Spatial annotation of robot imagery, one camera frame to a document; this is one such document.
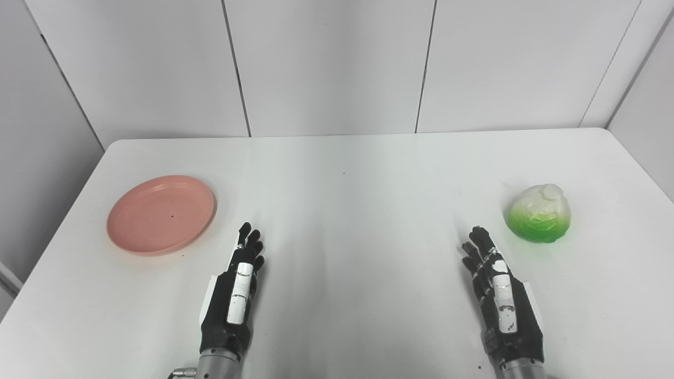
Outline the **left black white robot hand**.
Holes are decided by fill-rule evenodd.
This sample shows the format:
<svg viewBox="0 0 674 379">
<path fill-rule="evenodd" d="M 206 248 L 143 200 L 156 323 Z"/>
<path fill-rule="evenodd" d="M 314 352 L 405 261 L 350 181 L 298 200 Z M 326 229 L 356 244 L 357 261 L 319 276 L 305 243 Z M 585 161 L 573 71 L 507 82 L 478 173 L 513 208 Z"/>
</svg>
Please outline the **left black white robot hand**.
<svg viewBox="0 0 674 379">
<path fill-rule="evenodd" d="M 229 351 L 239 359 L 250 348 L 251 304 L 257 292 L 257 275 L 265 262 L 261 236 L 248 222 L 239 228 L 233 256 L 226 271 L 216 278 L 201 324 L 200 353 Z"/>
</svg>

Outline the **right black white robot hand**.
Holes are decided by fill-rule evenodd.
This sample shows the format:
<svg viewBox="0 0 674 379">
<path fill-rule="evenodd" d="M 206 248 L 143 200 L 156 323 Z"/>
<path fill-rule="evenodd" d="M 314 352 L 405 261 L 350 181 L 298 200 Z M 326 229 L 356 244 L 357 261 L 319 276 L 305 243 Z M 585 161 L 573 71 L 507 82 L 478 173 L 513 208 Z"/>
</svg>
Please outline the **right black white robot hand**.
<svg viewBox="0 0 674 379">
<path fill-rule="evenodd" d="M 474 226 L 462 244 L 462 263 L 484 321 L 486 353 L 501 367 L 513 361 L 544 363 L 543 333 L 527 289 L 515 278 L 489 232 Z"/>
</svg>

